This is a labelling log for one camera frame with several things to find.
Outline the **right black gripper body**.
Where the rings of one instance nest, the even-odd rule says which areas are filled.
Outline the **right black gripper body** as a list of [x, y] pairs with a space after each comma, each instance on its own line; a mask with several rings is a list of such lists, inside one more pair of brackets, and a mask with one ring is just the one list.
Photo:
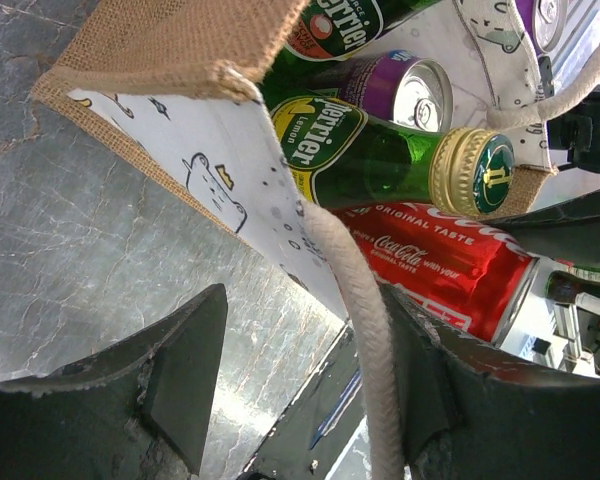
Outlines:
[[567, 152], [559, 172], [577, 168], [600, 174], [600, 85], [547, 127], [549, 149]]

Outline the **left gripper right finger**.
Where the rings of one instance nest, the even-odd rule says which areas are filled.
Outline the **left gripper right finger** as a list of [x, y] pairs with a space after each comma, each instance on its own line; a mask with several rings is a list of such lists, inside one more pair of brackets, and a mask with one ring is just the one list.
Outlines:
[[540, 366], [380, 291], [417, 479], [600, 479], [600, 379]]

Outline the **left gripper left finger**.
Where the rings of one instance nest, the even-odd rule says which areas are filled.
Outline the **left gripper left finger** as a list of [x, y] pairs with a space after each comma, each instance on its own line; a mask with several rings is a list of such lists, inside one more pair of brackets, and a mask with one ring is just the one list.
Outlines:
[[198, 474], [227, 313], [213, 284], [96, 354], [0, 382], [0, 479]]

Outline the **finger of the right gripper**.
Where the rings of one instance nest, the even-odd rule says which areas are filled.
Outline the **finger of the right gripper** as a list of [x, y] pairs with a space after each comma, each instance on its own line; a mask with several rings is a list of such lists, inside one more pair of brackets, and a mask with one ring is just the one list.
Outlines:
[[600, 267], [600, 190], [486, 223], [511, 234], [534, 253], [584, 267]]

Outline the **red soda can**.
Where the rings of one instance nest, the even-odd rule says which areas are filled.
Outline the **red soda can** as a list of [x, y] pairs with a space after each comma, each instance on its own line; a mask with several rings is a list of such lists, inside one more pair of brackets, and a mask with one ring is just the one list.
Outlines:
[[335, 214], [381, 281], [481, 340], [504, 341], [537, 262], [511, 235], [422, 203]]

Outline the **purple Fanta can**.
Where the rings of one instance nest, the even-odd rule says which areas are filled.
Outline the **purple Fanta can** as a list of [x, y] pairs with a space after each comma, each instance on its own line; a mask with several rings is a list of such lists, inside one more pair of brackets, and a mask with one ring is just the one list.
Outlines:
[[551, 52], [562, 36], [567, 0], [516, 0], [515, 5], [537, 54]]
[[351, 58], [311, 77], [307, 87], [409, 128], [451, 128], [453, 93], [445, 70], [407, 50]]

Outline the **green bottle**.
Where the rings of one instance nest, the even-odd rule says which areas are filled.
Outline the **green bottle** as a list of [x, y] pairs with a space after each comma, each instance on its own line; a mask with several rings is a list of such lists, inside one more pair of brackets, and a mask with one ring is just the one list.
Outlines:
[[514, 150], [501, 133], [425, 132], [306, 90], [270, 92], [265, 103], [298, 190], [323, 208], [415, 201], [476, 217], [509, 193]]
[[296, 83], [324, 71], [436, 3], [436, 0], [311, 1], [264, 79]]

